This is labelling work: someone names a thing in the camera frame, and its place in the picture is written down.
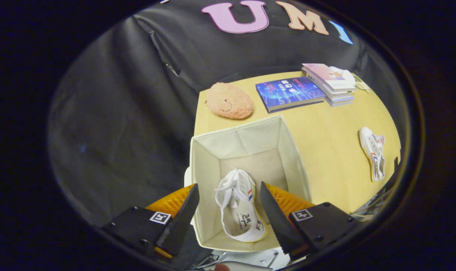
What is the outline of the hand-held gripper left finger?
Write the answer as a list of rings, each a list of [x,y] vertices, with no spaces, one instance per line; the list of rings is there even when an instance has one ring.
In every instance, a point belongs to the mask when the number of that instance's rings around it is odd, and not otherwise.
[[[191,184],[147,207],[127,208],[102,230],[141,254],[170,261],[179,254],[198,204],[198,185]]]

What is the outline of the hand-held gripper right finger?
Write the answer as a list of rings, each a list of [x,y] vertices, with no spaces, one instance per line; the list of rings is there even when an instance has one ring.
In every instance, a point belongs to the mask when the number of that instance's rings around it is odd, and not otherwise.
[[[314,205],[286,190],[262,182],[260,199],[283,253],[292,261],[341,242],[361,222],[335,205]]]

